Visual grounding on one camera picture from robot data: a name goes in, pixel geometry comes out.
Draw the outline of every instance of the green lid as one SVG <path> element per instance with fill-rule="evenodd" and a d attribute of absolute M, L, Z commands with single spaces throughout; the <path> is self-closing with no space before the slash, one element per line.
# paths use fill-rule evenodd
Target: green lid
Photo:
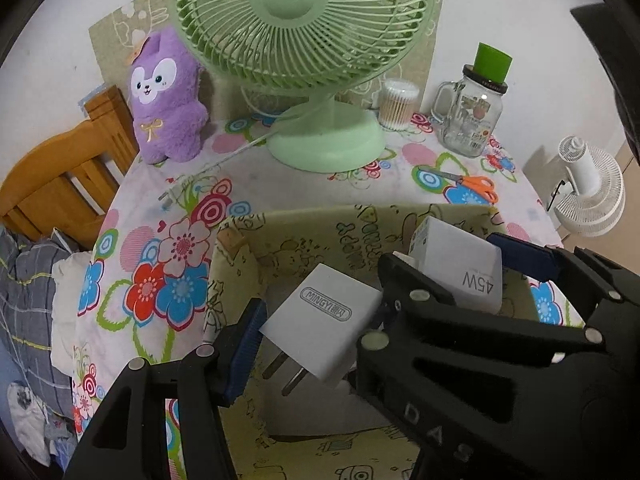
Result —
<path fill-rule="evenodd" d="M 474 72 L 495 83 L 504 83 L 511 66 L 511 56 L 484 43 L 478 45 Z"/>

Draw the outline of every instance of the wooden chair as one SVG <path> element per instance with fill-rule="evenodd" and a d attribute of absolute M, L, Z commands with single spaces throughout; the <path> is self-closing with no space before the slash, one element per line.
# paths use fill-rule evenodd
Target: wooden chair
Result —
<path fill-rule="evenodd" d="M 104 215 L 94 211 L 67 175 L 78 178 L 107 212 L 118 184 L 99 157 L 107 154 L 126 174 L 138 145 L 129 109 L 115 86 L 84 108 L 88 120 L 33 148 L 0 187 L 0 218 L 12 231 L 38 240 L 57 227 L 85 248 L 94 246 Z"/>

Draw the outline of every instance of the table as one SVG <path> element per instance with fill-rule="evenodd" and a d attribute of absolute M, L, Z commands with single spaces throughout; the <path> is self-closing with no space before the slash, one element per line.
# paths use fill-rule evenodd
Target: table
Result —
<path fill-rule="evenodd" d="M 487 202 L 477 193 L 425 171 L 482 174 L 495 183 L 499 213 L 492 222 L 512 236 L 561 245 L 542 202 L 509 153 L 491 138 L 481 157 L 445 150 L 423 114 L 402 132 L 386 134 L 386 149 L 364 168 L 306 173 L 277 162 L 264 143 L 202 172 L 263 136 L 273 119 L 253 116 L 206 127 L 202 152 L 192 161 L 148 166 L 136 160 L 107 213 L 87 270 L 78 312 L 73 377 L 78 434 L 124 365 L 180 359 L 202 340 L 207 277 L 217 226 L 227 216 L 328 205 Z M 180 200 L 163 208 L 158 197 L 184 183 Z M 280 247 L 278 257 L 306 265 L 303 244 Z M 575 310 L 550 283 L 530 280 L 540 320 L 580 324 Z M 169 457 L 180 474 L 175 401 L 167 404 Z"/>

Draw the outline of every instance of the jar handle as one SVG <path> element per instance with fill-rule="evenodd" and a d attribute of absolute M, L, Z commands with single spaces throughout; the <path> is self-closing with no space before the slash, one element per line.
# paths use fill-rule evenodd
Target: jar handle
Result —
<path fill-rule="evenodd" d="M 456 85 L 455 81 L 445 81 L 438 87 L 438 92 L 436 94 L 436 99 L 433 102 L 433 106 L 431 107 L 431 117 L 433 117 L 437 123 L 442 124 L 446 119 L 446 114 L 441 114 L 438 110 L 443 110 L 444 108 L 449 112 L 451 105 L 453 104 L 453 99 L 455 96 L 454 86 Z M 449 104 L 445 107 L 440 104 L 441 97 L 443 94 L 449 95 Z"/>

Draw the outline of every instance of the fan base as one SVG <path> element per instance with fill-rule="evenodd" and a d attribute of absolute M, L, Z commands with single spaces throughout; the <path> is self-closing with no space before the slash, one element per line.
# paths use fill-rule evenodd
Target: fan base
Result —
<path fill-rule="evenodd" d="M 301 117 L 287 120 L 291 115 Z M 298 170 L 357 170 L 376 160 L 385 149 L 384 132 L 372 112 L 333 98 L 319 107 L 314 103 L 294 106 L 272 128 L 278 131 L 267 140 L 271 155 Z"/>

